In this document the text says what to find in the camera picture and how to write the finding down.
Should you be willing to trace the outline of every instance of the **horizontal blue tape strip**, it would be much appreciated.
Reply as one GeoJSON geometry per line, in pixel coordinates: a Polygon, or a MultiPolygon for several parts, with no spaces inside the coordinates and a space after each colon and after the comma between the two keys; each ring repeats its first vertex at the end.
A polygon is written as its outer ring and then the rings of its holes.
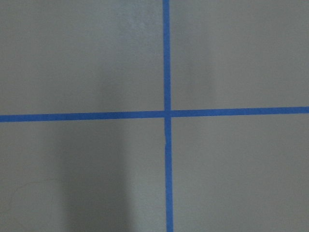
{"type": "MultiPolygon", "coordinates": [[[[70,121],[70,120],[102,120],[125,118],[164,118],[169,111],[133,111],[107,113],[72,113],[42,115],[1,115],[0,122],[34,122],[34,121],[70,121]]],[[[209,110],[172,110],[171,117],[199,116],[236,116],[236,115],[285,115],[309,114],[309,106],[277,107],[277,108],[239,108],[209,110]]]]}
{"type": "Polygon", "coordinates": [[[209,110],[173,110],[172,117],[308,114],[309,107],[239,108],[209,110]]]}
{"type": "Polygon", "coordinates": [[[72,113],[72,114],[42,114],[42,115],[2,115],[0,122],[33,122],[33,121],[70,121],[70,120],[100,120],[124,118],[159,118],[164,117],[164,111],[108,112],[108,113],[72,113]]]}

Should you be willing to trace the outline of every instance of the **vertical blue tape strip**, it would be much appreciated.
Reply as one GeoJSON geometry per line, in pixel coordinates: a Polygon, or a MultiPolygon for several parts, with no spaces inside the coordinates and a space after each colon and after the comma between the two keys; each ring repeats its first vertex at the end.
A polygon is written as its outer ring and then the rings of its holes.
{"type": "Polygon", "coordinates": [[[173,184],[172,184],[172,137],[171,137],[171,91],[170,91],[170,29],[169,0],[163,0],[163,53],[164,53],[164,131],[165,131],[165,194],[166,227],[173,232],[173,184]]]}
{"type": "Polygon", "coordinates": [[[170,100],[169,0],[163,0],[164,109],[171,110],[170,100]]]}
{"type": "Polygon", "coordinates": [[[166,194],[166,227],[173,232],[173,179],[172,179],[172,138],[171,117],[165,118],[165,194],[166,194]]]}

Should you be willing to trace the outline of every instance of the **gray wall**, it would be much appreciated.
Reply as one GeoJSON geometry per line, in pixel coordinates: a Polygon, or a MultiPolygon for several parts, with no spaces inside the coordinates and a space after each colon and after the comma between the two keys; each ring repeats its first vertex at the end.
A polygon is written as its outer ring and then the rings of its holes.
{"type": "MultiPolygon", "coordinates": [[[[306,106],[309,2],[171,0],[172,108],[306,106]]],[[[163,110],[160,0],[0,0],[0,115],[163,110]]],[[[175,232],[308,230],[308,115],[172,120],[175,232]]],[[[164,232],[164,120],[0,123],[0,232],[164,232]]]]}

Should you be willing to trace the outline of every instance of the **crack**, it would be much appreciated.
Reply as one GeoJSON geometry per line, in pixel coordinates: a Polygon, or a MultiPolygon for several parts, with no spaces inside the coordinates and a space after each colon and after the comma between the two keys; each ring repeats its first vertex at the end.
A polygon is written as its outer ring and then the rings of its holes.
{"type": "Polygon", "coordinates": [[[56,178],[48,178],[48,179],[44,179],[44,180],[40,180],[40,181],[30,181],[30,182],[27,182],[19,187],[17,187],[13,193],[11,194],[11,197],[10,197],[10,200],[9,200],[9,203],[8,203],[8,209],[6,210],[3,210],[3,211],[0,211],[0,215],[3,215],[3,214],[7,214],[11,211],[12,209],[12,202],[13,202],[13,199],[15,197],[15,195],[17,194],[17,192],[29,185],[34,185],[34,184],[40,184],[40,183],[43,183],[43,182],[50,182],[50,181],[59,181],[59,179],[56,179],[56,178]]]}

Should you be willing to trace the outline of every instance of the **blue painter's tape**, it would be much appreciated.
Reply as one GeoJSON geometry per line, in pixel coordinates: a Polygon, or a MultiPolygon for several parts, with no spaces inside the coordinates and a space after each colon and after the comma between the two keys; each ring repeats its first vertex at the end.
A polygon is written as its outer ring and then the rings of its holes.
{"type": "Polygon", "coordinates": [[[165,131],[165,194],[167,232],[174,231],[171,137],[171,81],[170,81],[170,29],[169,0],[163,0],[163,53],[164,53],[164,131],[165,131]]]}
{"type": "Polygon", "coordinates": [[[173,110],[172,117],[308,114],[309,107],[273,107],[209,110],[173,110]]]}
{"type": "Polygon", "coordinates": [[[171,110],[169,0],[163,0],[164,109],[171,110]]]}
{"type": "Polygon", "coordinates": [[[167,232],[173,232],[173,179],[171,117],[165,118],[165,194],[167,232]]]}
{"type": "Polygon", "coordinates": [[[0,122],[69,121],[69,120],[101,120],[101,119],[125,119],[125,118],[160,118],[160,117],[165,117],[164,111],[42,114],[42,115],[2,115],[0,116],[0,122]]]}

